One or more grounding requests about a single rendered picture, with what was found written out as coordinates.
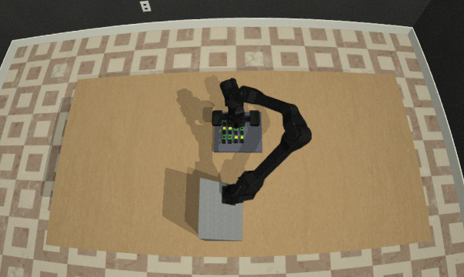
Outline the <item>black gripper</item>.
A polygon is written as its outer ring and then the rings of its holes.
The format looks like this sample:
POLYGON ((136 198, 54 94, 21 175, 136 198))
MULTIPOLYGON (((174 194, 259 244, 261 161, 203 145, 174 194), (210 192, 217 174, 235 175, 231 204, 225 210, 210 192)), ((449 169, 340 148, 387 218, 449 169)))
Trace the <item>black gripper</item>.
POLYGON ((250 110, 249 113, 250 115, 245 115, 245 113, 243 112, 241 115, 234 116, 234 115, 231 115, 230 113, 222 114, 222 110, 214 110, 212 112, 212 125, 221 126, 222 120, 226 120, 227 126, 233 127, 233 128, 245 127, 246 122, 250 122, 251 126, 259 126, 260 125, 259 111, 250 110))

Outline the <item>grey switch panel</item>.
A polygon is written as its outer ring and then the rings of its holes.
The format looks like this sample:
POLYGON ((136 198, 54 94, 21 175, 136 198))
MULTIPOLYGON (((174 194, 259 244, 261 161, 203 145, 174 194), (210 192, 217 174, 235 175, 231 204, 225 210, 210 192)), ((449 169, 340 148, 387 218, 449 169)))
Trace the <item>grey switch panel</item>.
POLYGON ((215 126, 214 152, 262 152, 262 113, 260 125, 233 128, 222 120, 221 126, 215 126))

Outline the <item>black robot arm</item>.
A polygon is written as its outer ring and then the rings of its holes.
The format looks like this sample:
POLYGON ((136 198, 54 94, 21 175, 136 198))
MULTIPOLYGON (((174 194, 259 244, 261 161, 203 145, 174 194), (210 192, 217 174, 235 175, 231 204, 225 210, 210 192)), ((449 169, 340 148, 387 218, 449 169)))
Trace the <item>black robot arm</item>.
POLYGON ((244 171, 236 184, 222 187, 222 203, 235 205, 243 203, 243 201, 253 200, 256 193, 263 186, 265 178, 292 152, 307 145, 312 139, 312 132, 307 127, 305 119, 301 116, 296 105, 284 103, 276 98, 264 95, 256 88, 244 85, 239 88, 235 78, 221 82, 220 88, 225 98, 225 106, 228 107, 231 115, 241 115, 245 112, 243 108, 244 102, 251 102, 250 104, 261 105, 282 113, 282 124, 285 129, 279 145, 255 170, 244 171), (292 123, 292 113, 295 124, 292 123))

